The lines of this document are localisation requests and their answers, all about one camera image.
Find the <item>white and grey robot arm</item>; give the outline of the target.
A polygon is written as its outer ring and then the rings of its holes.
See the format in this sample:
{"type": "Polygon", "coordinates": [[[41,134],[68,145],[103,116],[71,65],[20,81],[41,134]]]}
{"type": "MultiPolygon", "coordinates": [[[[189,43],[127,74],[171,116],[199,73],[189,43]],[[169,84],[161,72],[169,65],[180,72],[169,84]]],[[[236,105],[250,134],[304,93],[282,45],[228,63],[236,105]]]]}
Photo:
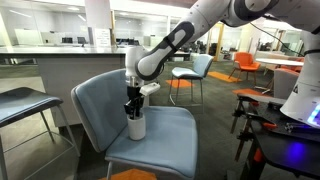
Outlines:
{"type": "Polygon", "coordinates": [[[175,28],[152,50],[133,47],[126,56],[129,100],[139,97],[145,80],[155,79],[162,65],[184,44],[196,41],[217,22],[239,27],[266,14],[302,31],[304,65],[281,112],[319,127],[320,0],[197,0],[175,28]]]}

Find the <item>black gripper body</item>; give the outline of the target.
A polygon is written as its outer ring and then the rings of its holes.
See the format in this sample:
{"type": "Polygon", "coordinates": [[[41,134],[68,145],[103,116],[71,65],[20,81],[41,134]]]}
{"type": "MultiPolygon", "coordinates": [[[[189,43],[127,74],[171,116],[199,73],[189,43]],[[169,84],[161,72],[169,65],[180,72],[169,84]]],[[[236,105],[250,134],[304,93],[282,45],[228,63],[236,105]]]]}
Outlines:
{"type": "Polygon", "coordinates": [[[127,87],[127,96],[130,100],[136,99],[142,96],[140,93],[140,87],[127,87]]]}

